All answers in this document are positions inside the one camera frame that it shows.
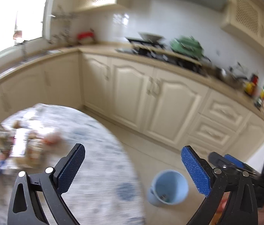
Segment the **person right hand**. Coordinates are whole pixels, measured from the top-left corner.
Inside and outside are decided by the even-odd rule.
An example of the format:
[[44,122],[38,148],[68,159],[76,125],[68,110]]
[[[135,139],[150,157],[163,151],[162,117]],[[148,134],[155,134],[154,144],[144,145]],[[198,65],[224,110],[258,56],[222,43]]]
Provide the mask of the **person right hand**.
[[[226,207],[229,195],[230,195],[230,192],[224,193],[220,201],[220,204],[217,208],[217,211],[215,212],[210,224],[218,224],[221,214],[223,213]],[[261,225],[261,224],[264,224],[264,206],[262,208],[258,208],[258,225]]]

